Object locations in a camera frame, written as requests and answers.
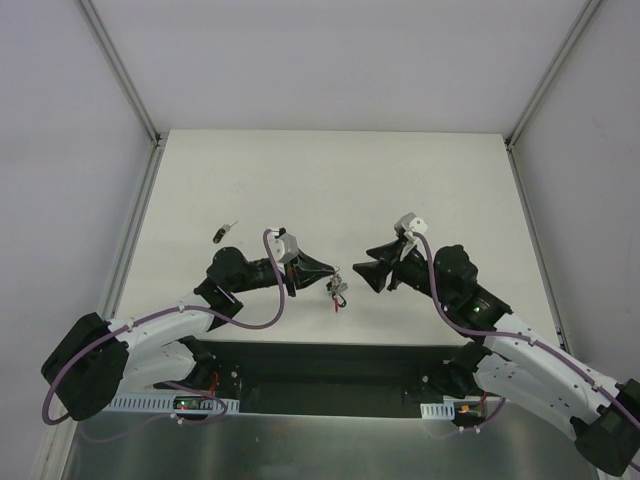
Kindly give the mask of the key organiser with red handle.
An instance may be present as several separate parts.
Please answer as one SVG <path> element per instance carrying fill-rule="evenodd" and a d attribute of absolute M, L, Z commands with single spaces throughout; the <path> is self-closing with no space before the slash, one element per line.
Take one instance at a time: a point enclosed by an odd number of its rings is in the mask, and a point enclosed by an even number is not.
<path fill-rule="evenodd" d="M 348 284 L 342 279 L 339 267 L 337 267 L 334 273 L 329 277 L 329 280 L 325 284 L 325 289 L 332 300 L 334 312 L 338 314 L 348 304 L 345 297 Z"/>

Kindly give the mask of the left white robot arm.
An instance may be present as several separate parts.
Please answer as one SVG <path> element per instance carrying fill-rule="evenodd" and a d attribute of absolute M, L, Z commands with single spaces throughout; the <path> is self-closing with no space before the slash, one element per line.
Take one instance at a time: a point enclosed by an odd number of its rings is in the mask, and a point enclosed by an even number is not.
<path fill-rule="evenodd" d="M 232 325 L 243 307 L 237 294 L 275 287 L 279 302 L 331 277 L 335 267 L 298 248 L 276 244 L 266 257 L 249 260 L 236 247 L 218 250 L 204 280 L 182 300 L 160 311 L 124 320 L 105 320 L 92 312 L 79 318 L 41 367 L 49 389 L 42 418 L 53 399 L 65 417 L 77 422 L 101 412 L 116 395 L 176 382 L 204 387 L 215 363 L 200 335 Z"/>

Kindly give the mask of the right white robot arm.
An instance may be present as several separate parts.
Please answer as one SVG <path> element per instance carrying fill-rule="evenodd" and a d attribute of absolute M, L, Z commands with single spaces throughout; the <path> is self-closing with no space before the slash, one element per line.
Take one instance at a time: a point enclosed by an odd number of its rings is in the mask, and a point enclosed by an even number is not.
<path fill-rule="evenodd" d="M 432 252 L 406 239 L 371 248 L 354 271 L 377 293 L 407 285 L 431 298 L 468 343 L 432 375 L 435 388 L 462 398 L 496 394 L 565 434 L 598 470 L 620 477 L 639 467 L 639 383 L 620 382 L 547 342 L 478 281 L 461 245 Z"/>

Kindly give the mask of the key with black head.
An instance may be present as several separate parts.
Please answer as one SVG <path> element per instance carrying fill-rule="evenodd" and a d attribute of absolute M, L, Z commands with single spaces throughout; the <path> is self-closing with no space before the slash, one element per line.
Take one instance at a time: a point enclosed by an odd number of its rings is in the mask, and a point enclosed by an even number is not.
<path fill-rule="evenodd" d="M 230 232 L 232 227 L 236 224 L 237 224 L 237 221 L 223 224 L 213 236 L 212 242 L 214 244 L 219 244 L 222 241 L 222 239 Z"/>

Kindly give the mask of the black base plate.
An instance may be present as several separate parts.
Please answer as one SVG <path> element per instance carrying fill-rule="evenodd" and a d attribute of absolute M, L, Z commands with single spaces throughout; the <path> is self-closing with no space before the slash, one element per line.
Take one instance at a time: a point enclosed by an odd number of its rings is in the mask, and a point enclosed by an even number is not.
<path fill-rule="evenodd" d="M 417 418 L 423 404 L 482 391 L 458 361 L 468 347 L 202 341 L 182 385 L 243 413 Z"/>

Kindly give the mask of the right aluminium frame post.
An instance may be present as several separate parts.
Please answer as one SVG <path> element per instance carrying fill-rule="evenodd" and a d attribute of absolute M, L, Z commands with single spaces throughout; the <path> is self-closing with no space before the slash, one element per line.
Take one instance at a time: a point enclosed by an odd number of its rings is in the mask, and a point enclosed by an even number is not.
<path fill-rule="evenodd" d="M 578 44 L 593 23 L 595 17 L 605 4 L 606 1 L 604 0 L 588 0 L 581 7 L 579 14 L 571 24 L 569 31 L 565 35 L 549 65 L 544 71 L 544 74 L 527 101 L 525 108 L 519 115 L 513 128 L 509 131 L 509 134 L 504 138 L 505 147 L 508 152 L 511 152 L 514 149 L 519 139 L 524 134 L 534 115 L 541 107 L 544 99 L 550 93 L 557 77 L 560 75 L 574 50 L 577 48 Z"/>

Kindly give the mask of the aluminium frame post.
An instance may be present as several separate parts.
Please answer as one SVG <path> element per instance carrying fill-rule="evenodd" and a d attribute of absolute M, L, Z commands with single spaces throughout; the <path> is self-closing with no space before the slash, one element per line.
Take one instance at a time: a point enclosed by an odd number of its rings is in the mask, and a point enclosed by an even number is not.
<path fill-rule="evenodd" d="M 121 93 L 124 95 L 146 137 L 153 146 L 159 145 L 162 141 L 162 132 L 155 126 L 94 2 L 91 0 L 75 0 L 74 4 L 87 24 Z"/>
<path fill-rule="evenodd" d="M 504 138 L 505 147 L 508 152 L 511 152 L 514 149 L 519 139 L 524 134 L 534 115 L 541 107 L 544 99 L 550 93 L 557 77 L 560 75 L 574 50 L 577 48 L 578 44 L 593 23 L 595 17 L 605 4 L 606 1 L 604 0 L 588 0 L 581 7 L 579 14 L 571 24 L 569 31 L 565 35 L 549 65 L 544 71 L 544 74 L 527 101 L 525 108 L 519 115 L 513 128 L 509 131 L 509 134 Z"/>

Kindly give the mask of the left aluminium frame post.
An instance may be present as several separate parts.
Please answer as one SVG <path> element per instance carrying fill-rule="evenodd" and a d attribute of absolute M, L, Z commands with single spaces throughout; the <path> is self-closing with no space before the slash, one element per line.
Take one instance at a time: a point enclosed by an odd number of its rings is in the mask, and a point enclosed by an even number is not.
<path fill-rule="evenodd" d="M 121 93 L 124 95 L 146 137 L 153 146 L 159 145 L 162 141 L 162 132 L 155 126 L 94 2 L 91 0 L 75 0 L 74 4 L 87 24 Z"/>

